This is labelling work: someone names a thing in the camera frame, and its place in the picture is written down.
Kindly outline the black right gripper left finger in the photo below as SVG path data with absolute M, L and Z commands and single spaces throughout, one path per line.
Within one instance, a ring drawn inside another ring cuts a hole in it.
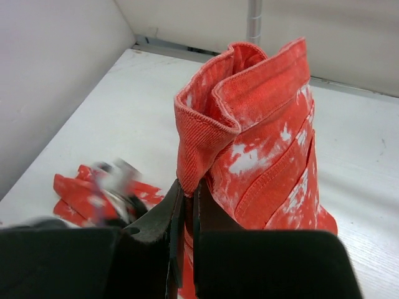
M 184 269 L 183 198 L 175 180 L 158 205 L 125 229 L 121 281 L 134 298 L 178 297 Z

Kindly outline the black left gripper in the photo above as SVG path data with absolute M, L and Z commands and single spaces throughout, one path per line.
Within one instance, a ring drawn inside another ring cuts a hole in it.
M 93 208 L 98 226 L 126 227 L 148 212 L 146 205 L 134 194 L 97 191 Z

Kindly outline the orange white tie-dye trousers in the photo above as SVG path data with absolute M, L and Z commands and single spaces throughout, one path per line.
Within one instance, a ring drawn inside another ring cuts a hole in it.
M 197 298 L 193 204 L 201 182 L 243 228 L 238 298 L 315 298 L 323 285 L 332 283 L 324 272 L 326 260 L 313 257 L 307 246 L 337 233 L 335 219 L 319 202 L 309 79 L 304 39 L 272 57 L 254 44 L 237 42 L 205 63 L 177 94 L 176 180 L 184 192 L 184 269 L 178 295 L 183 298 Z M 74 178 L 54 177 L 60 197 L 54 213 L 81 227 L 98 227 L 92 168 L 81 165 Z M 148 211 L 166 196 L 140 179 L 130 191 Z M 134 298 L 120 273 L 121 241 L 128 226 L 108 226 L 115 236 L 103 258 L 108 277 L 102 298 Z

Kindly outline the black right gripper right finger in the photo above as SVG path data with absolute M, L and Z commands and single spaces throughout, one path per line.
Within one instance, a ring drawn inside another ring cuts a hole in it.
M 241 262 L 238 245 L 243 228 L 213 199 L 206 182 L 193 204 L 194 283 L 198 298 L 238 298 Z

